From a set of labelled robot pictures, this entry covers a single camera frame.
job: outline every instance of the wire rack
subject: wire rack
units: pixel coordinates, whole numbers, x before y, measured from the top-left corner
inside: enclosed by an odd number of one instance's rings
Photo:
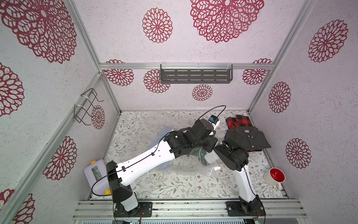
[[[98,98],[97,98],[97,92],[96,92],[95,89],[93,89],[93,88],[91,88],[91,89],[87,90],[86,92],[82,93],[81,96],[82,96],[82,97],[85,97],[86,100],[85,100],[85,102],[84,102],[82,105],[75,104],[75,105],[73,106],[73,117],[76,119],[76,121],[77,121],[78,123],[81,123],[81,122],[82,122],[82,123],[84,123],[84,125],[91,125],[91,124],[86,124],[86,123],[83,121],[83,118],[85,117],[86,114],[87,114],[88,116],[92,117],[92,116],[88,113],[88,110],[89,110],[90,108],[94,108],[93,102],[94,102],[95,100],[97,100],[98,102],[103,102],[104,100],[98,100]],[[84,107],[84,105],[85,105],[86,102],[89,102],[89,106],[88,106],[87,108]],[[81,113],[82,110],[84,111],[84,114],[83,114],[82,117],[80,117],[80,116],[78,116],[78,114]]]

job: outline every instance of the black cable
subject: black cable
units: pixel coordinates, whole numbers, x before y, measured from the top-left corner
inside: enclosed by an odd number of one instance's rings
[[[132,165],[125,167],[124,169],[121,169],[121,170],[118,170],[118,171],[116,171],[116,172],[113,172],[113,173],[110,173],[110,174],[108,174],[108,175],[105,175],[104,177],[102,177],[101,179],[99,179],[98,181],[96,181],[96,182],[92,185],[91,192],[92,192],[94,195],[97,195],[97,196],[110,196],[110,195],[112,195],[112,194],[109,194],[109,195],[98,195],[98,194],[96,194],[96,193],[93,192],[93,187],[96,185],[96,183],[98,183],[98,182],[99,182],[100,180],[102,180],[103,178],[105,178],[105,177],[107,177],[107,176],[109,176],[109,175],[111,175],[111,174],[115,174],[115,173],[121,172],[121,171],[123,171],[123,170],[125,170],[125,169],[128,169],[129,167],[136,165],[137,163],[141,162],[142,160],[148,158],[149,156],[154,156],[154,153],[155,153],[155,152],[157,151],[157,149],[159,148],[160,142],[163,140],[163,138],[165,138],[165,136],[166,136],[167,134],[170,134],[170,132],[166,133],[166,134],[159,140],[159,142],[158,142],[158,144],[157,144],[157,147],[155,148],[154,152],[150,153],[148,156],[144,157],[143,159],[141,159],[141,160],[139,160],[139,161],[133,163]]]
[[[221,106],[224,106],[224,109],[219,113],[219,115],[217,116],[217,117],[219,117],[220,116],[220,114],[225,110],[225,108],[226,108],[226,105],[221,105]],[[207,112],[205,112],[203,115],[201,115],[199,118],[198,118],[198,120],[200,119],[200,118],[202,118],[202,116],[204,116],[204,115],[206,115],[208,112],[210,112],[211,110],[213,110],[213,109],[215,109],[215,108],[218,108],[218,107],[221,107],[221,106],[216,106],[216,107],[214,107],[214,108],[211,108],[210,110],[208,110]]]

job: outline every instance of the red plaid shirt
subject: red plaid shirt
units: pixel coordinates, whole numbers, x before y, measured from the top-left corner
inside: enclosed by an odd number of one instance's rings
[[[234,129],[236,127],[252,127],[251,121],[248,117],[238,114],[235,118],[226,118],[226,123],[229,129]]]

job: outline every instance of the plastic bag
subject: plastic bag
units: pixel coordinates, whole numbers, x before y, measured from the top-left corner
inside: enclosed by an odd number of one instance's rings
[[[155,145],[158,144],[159,140],[168,132],[172,130],[179,130],[181,128],[191,127],[192,125],[178,121],[177,124],[174,124],[174,128],[165,126],[163,127],[158,136],[153,139],[153,142],[149,145],[148,149],[151,149]],[[225,136],[225,133],[222,132],[219,134],[219,137]],[[193,175],[193,174],[201,174],[204,176],[219,176],[220,175],[220,165],[217,161],[208,162],[205,159],[208,153],[204,149],[196,149],[192,150],[190,154],[180,156],[172,161],[164,162],[152,170],[150,172],[173,172],[180,175]]]

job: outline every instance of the gray shirt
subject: gray shirt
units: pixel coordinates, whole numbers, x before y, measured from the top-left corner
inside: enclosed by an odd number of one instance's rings
[[[263,132],[257,127],[236,127],[227,130],[225,138],[230,138],[246,151],[271,148]]]

